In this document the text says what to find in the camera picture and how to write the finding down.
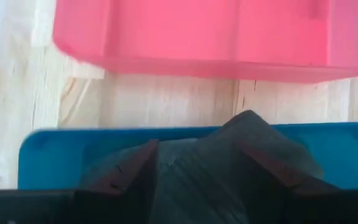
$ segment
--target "blue container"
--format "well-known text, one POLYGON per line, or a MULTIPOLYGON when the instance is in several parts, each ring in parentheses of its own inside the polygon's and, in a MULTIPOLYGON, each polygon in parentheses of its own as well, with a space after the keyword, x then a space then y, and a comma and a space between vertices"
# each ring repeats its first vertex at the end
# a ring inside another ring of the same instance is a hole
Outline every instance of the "blue container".
MULTIPOLYGON (((280 124, 273 127, 311 151, 324 169, 325 181, 343 189, 358 188, 358 123, 280 124)), ((217 128, 38 131, 22 143, 18 188, 75 188, 91 163, 113 151, 149 139, 201 138, 217 128), (103 149, 89 147, 100 141, 108 142, 109 146, 103 149)))

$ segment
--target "wooden surface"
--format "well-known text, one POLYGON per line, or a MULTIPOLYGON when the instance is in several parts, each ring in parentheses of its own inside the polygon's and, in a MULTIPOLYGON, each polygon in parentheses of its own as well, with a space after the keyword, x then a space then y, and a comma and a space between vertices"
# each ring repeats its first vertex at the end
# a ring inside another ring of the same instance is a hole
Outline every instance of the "wooden surface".
POLYGON ((52 43, 55 0, 0 0, 0 188, 16 187, 22 140, 40 128, 358 121, 358 78, 300 85, 110 74, 52 43))

